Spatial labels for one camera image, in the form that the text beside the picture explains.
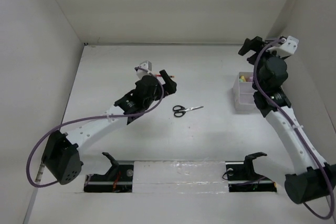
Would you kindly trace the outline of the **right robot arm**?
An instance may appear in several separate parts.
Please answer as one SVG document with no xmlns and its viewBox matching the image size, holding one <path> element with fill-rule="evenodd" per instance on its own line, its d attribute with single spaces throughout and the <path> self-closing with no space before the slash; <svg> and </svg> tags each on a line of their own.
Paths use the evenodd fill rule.
<svg viewBox="0 0 336 224">
<path fill-rule="evenodd" d="M 250 154 L 245 157 L 248 163 L 243 165 L 243 173 L 250 179 L 265 176 L 284 187 L 292 202 L 305 204 L 333 196 L 335 165 L 328 164 L 313 147 L 281 87 L 288 78 L 285 59 L 297 48 L 298 40 L 291 36 L 273 41 L 263 41 L 256 36 L 245 39 L 238 52 L 241 56 L 254 52 L 247 59 L 254 66 L 254 103 L 277 133 L 292 162 L 285 167 L 269 160 L 265 153 Z"/>
</svg>

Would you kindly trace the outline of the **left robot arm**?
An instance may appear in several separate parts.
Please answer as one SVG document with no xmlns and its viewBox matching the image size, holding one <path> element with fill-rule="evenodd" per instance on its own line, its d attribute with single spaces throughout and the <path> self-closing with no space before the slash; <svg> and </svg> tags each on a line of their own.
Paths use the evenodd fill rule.
<svg viewBox="0 0 336 224">
<path fill-rule="evenodd" d="M 176 92 L 177 84 L 165 70 L 160 71 L 163 84 L 148 70 L 137 67 L 136 71 L 143 76 L 135 83 L 135 88 L 118 99 L 104 115 L 84 118 L 84 125 L 67 133 L 56 128 L 47 135 L 41 160 L 57 183 L 66 185 L 79 176 L 83 168 L 91 166 L 83 159 L 94 143 L 152 111 L 153 102 L 160 103 Z"/>
</svg>

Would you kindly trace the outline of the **black handled scissors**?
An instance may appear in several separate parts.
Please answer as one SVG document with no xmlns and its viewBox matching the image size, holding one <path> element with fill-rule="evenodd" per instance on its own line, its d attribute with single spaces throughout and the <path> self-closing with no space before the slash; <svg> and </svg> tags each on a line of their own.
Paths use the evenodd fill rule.
<svg viewBox="0 0 336 224">
<path fill-rule="evenodd" d="M 196 106 L 196 107 L 191 107 L 191 108 L 185 108 L 181 105 L 176 105 L 173 107 L 172 111 L 174 113 L 174 116 L 176 118 L 181 118 L 184 116 L 184 114 L 186 114 L 189 111 L 194 111 L 194 110 L 198 110 L 198 109 L 202 109 L 203 106 Z"/>
</svg>

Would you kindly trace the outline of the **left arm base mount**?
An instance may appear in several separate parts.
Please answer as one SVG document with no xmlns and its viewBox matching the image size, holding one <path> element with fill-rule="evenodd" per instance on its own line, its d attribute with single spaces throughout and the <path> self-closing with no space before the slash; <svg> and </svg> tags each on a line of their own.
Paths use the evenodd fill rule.
<svg viewBox="0 0 336 224">
<path fill-rule="evenodd" d="M 107 152 L 102 155 L 110 162 L 103 174 L 86 176 L 83 190 L 86 193 L 131 193 L 133 186 L 134 161 L 117 161 Z"/>
</svg>

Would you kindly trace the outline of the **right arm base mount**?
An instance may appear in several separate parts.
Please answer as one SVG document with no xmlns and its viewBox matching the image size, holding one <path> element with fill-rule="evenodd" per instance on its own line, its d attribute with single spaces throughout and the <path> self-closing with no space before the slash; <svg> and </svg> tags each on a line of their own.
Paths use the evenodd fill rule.
<svg viewBox="0 0 336 224">
<path fill-rule="evenodd" d="M 267 156 L 263 152 L 252 153 L 245 156 L 243 161 L 225 162 L 226 170 L 222 179 L 228 182 L 230 193 L 276 193 L 277 187 L 269 178 L 259 175 L 253 167 L 253 160 Z"/>
</svg>

